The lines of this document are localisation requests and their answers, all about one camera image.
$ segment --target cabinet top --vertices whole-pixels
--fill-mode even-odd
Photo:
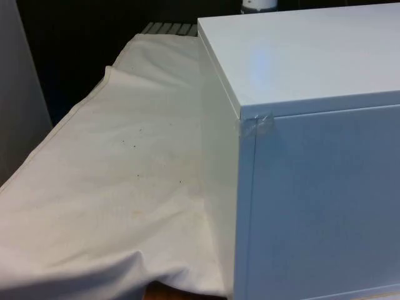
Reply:
[[[199,36],[242,119],[400,104],[400,3],[207,17]]]

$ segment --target wooden floor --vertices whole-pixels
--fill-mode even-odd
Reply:
[[[226,298],[195,295],[154,282],[147,287],[143,300],[226,300]]]

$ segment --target clear tape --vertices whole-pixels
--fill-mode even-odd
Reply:
[[[268,114],[262,117],[255,116],[251,119],[239,120],[237,123],[240,138],[267,134],[273,127],[274,116],[272,114]]]

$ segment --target white cabinet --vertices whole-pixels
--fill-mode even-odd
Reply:
[[[231,296],[400,292],[400,4],[204,18],[199,36]]]

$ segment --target wrinkled fabric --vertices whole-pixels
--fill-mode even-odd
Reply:
[[[0,299],[141,299],[153,280],[224,294],[199,188],[199,78],[196,38],[127,44],[0,188]]]

